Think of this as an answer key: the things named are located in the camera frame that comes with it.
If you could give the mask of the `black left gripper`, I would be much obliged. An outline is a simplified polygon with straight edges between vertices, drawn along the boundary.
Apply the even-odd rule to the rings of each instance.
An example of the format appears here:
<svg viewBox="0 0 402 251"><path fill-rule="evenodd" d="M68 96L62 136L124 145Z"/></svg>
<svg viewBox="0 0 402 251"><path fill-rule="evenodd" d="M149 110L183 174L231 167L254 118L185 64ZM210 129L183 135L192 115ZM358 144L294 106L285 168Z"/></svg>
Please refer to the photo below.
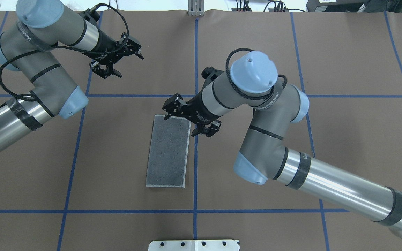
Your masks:
<svg viewBox="0 0 402 251"><path fill-rule="evenodd" d="M141 48L142 45L139 41L127 33L122 33L120 41L115 41L99 30L98 42L95 45L95 61L90 63L91 71L102 78L109 76L122 78L122 74L114 69L114 64L121 58L130 55L144 59Z"/></svg>

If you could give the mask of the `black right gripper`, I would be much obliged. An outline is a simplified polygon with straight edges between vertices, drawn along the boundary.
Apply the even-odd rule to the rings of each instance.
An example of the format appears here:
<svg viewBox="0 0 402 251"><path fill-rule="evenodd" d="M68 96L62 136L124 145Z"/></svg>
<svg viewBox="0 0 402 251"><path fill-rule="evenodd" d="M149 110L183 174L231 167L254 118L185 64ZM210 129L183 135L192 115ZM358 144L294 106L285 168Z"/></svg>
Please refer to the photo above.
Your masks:
<svg viewBox="0 0 402 251"><path fill-rule="evenodd" d="M164 120L168 120L171 116L186 118L196 124L191 136L206 135L207 138L216 134L221 127L221 121L215 120L215 115L211 113L202 101L201 96L195 96L188 102L176 93L168 98L162 109L167 112Z"/></svg>

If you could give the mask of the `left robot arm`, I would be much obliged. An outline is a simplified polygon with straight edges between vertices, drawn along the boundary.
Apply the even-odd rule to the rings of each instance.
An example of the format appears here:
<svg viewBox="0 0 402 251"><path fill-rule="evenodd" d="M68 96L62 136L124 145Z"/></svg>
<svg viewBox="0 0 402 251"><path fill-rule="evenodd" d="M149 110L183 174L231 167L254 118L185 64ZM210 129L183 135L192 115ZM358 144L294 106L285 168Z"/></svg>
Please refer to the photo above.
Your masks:
<svg viewBox="0 0 402 251"><path fill-rule="evenodd" d="M98 26L99 3L77 13L59 0L19 0L16 24L0 34L0 86L11 98L0 106L0 152L55 116L68 119L88 105L85 92L53 56L52 50L79 52L92 59L101 78L122 77L120 59L143 59L140 43L126 32L118 41Z"/></svg>

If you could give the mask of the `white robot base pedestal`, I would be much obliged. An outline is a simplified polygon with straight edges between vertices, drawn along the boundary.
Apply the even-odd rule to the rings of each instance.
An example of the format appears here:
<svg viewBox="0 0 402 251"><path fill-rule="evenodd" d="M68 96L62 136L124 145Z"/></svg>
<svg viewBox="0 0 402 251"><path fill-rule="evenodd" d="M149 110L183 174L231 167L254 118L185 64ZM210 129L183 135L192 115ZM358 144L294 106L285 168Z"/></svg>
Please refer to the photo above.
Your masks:
<svg viewBox="0 0 402 251"><path fill-rule="evenodd" d="M239 251L239 240L156 240L148 246L149 251Z"/></svg>

